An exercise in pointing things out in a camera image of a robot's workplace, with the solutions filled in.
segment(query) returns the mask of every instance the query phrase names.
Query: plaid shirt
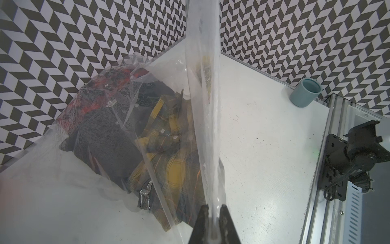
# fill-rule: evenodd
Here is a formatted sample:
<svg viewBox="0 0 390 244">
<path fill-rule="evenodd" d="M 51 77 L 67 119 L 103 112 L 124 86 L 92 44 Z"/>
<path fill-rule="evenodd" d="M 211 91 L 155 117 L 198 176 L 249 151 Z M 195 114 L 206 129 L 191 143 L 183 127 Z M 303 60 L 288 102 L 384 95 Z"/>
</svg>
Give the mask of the plaid shirt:
<svg viewBox="0 0 390 244">
<path fill-rule="evenodd" d="M 193 227 L 197 213 L 206 201 L 191 102 L 178 93 L 161 96 L 136 144 L 146 152 L 176 224 L 184 221 Z M 149 173 L 142 161 L 130 175 L 127 187 L 139 193 L 149 181 Z M 170 225 L 154 186 L 149 196 L 151 212 L 163 229 L 169 230 Z"/>
</svg>

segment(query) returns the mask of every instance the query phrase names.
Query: geometric patterned wall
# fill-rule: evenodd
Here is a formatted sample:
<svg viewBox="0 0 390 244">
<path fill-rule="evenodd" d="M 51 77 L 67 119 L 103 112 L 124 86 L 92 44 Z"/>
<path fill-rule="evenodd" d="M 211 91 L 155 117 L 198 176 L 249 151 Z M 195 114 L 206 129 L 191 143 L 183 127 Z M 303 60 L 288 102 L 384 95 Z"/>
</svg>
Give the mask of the geometric patterned wall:
<svg viewBox="0 0 390 244">
<path fill-rule="evenodd" d="M 184 0 L 0 1 L 0 163 L 122 57 L 185 35 Z M 221 0 L 222 51 L 390 115 L 390 0 Z"/>
<path fill-rule="evenodd" d="M 222 0 L 222 51 L 390 115 L 389 0 Z"/>
<path fill-rule="evenodd" d="M 0 163 L 40 138 L 102 69 L 132 53 L 156 56 L 185 34 L 183 0 L 0 5 Z"/>
</svg>

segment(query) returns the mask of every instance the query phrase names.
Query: plastic bag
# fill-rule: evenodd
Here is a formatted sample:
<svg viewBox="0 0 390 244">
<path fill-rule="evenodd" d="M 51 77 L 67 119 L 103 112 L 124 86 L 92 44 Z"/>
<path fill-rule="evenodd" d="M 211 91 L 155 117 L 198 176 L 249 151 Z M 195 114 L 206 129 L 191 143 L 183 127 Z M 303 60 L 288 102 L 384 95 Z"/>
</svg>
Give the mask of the plastic bag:
<svg viewBox="0 0 390 244">
<path fill-rule="evenodd" d="M 186 243 L 206 203 L 189 98 L 181 54 L 94 77 L 0 174 L 1 241 Z"/>
<path fill-rule="evenodd" d="M 220 149 L 219 1 L 190 1 L 186 65 L 206 202 L 211 211 L 209 240 L 218 242 L 220 207 L 226 203 Z"/>
</svg>

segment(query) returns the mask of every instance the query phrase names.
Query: blue mug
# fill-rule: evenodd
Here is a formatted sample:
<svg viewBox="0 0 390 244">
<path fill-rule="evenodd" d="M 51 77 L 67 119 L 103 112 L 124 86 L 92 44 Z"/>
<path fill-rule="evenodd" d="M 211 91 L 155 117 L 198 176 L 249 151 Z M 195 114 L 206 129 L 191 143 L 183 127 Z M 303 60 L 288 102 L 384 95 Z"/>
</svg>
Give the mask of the blue mug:
<svg viewBox="0 0 390 244">
<path fill-rule="evenodd" d="M 321 84 L 312 78 L 303 78 L 290 95 L 290 101 L 297 107 L 309 105 L 322 92 Z"/>
</svg>

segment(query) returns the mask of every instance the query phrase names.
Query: white table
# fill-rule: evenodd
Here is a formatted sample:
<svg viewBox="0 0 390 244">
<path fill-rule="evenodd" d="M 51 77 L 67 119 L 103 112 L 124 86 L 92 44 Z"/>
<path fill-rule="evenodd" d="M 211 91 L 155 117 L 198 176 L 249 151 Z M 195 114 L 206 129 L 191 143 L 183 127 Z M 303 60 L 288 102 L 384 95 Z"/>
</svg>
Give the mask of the white table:
<svg viewBox="0 0 390 244">
<path fill-rule="evenodd" d="M 182 41 L 158 60 L 183 53 Z M 168 73 L 161 79 L 175 78 Z M 224 55 L 220 78 L 220 157 L 238 235 L 243 244 L 298 243 L 328 108 L 317 102 L 295 107 L 290 88 Z M 71 152 L 61 153 L 70 170 L 99 177 Z M 131 212 L 96 190 L 8 180 L 23 163 L 28 157 L 0 174 L 0 243 L 173 243 L 173 231 L 165 233 L 152 214 Z M 178 229 L 186 243 L 191 227 Z"/>
</svg>

